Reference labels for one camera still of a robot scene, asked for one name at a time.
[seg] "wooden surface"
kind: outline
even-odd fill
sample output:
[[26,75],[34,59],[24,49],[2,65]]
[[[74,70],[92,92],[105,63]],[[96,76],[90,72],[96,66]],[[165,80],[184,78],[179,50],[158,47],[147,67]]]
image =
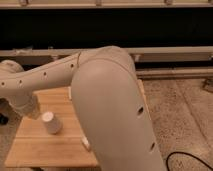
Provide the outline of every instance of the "wooden surface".
[[[145,98],[142,81],[139,81]],[[6,167],[96,167],[92,152],[82,145],[83,131],[68,98],[68,88],[36,92],[41,112],[52,111],[63,123],[57,135],[46,132],[41,121],[23,118],[5,161]]]

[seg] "white cup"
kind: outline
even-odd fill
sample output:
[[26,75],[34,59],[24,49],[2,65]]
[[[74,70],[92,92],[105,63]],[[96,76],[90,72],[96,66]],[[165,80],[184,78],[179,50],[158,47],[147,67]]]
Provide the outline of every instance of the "white cup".
[[62,129],[61,121],[52,112],[45,112],[42,121],[49,134],[56,134]]

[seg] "table leg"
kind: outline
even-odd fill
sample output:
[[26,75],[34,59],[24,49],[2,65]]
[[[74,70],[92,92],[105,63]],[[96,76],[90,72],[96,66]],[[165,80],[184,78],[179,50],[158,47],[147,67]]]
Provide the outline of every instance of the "table leg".
[[31,167],[30,169],[32,169],[32,171],[44,171],[42,168],[40,167]]

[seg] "screw hole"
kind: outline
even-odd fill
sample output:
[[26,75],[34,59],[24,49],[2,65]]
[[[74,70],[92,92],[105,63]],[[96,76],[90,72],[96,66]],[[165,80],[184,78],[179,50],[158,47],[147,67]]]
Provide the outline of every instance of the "screw hole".
[[149,152],[151,153],[154,150],[154,148],[155,148],[155,143],[152,143]]
[[141,107],[139,110],[138,110],[138,116],[140,117],[143,113],[143,107]]

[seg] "metal rail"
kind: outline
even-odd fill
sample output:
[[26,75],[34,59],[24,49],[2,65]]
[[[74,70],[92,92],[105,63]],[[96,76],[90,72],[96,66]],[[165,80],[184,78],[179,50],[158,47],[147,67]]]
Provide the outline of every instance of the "metal rail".
[[[213,46],[125,49],[132,55],[135,62],[210,61],[213,58]],[[0,50],[0,61],[4,59],[12,59],[16,60],[22,65],[42,65],[83,50],[88,49],[34,50],[31,48],[26,48]]]
[[85,9],[85,8],[184,8],[184,7],[213,7],[212,0],[207,2],[176,2],[165,0],[164,2],[141,2],[141,3],[106,3],[102,0],[94,0],[94,3],[33,3],[28,0],[17,0],[15,4],[0,4],[0,9]]

